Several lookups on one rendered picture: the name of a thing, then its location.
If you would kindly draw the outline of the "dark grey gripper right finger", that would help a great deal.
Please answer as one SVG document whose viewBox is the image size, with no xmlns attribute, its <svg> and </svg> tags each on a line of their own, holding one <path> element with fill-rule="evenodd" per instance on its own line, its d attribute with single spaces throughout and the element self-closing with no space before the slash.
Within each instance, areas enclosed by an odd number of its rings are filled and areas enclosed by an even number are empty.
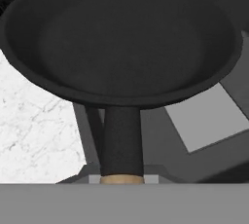
<svg viewBox="0 0 249 224">
<path fill-rule="evenodd" d="M 145 165 L 144 179 L 146 184 L 183 183 L 183 180 L 170 175 L 163 165 Z"/>
</svg>

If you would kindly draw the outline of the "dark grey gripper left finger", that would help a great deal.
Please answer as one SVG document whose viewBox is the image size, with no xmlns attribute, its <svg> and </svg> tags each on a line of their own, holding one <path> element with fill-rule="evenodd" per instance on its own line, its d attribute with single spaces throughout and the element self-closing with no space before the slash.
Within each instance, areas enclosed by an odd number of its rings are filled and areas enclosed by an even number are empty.
<svg viewBox="0 0 249 224">
<path fill-rule="evenodd" d="M 104 111 L 83 105 L 74 105 L 73 108 L 86 164 L 82 166 L 78 173 L 59 181 L 59 184 L 99 183 L 99 161 L 104 133 Z"/>
</svg>

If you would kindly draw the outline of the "black frying pan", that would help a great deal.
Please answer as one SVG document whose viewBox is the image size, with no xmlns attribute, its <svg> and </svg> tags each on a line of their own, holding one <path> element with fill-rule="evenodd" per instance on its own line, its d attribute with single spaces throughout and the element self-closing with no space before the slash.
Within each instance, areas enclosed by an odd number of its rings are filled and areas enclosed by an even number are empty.
<svg viewBox="0 0 249 224">
<path fill-rule="evenodd" d="M 0 17 L 0 49 L 19 73 L 104 111 L 104 184 L 143 182 L 141 111 L 210 89 L 242 44 L 216 0 L 15 0 Z"/>
</svg>

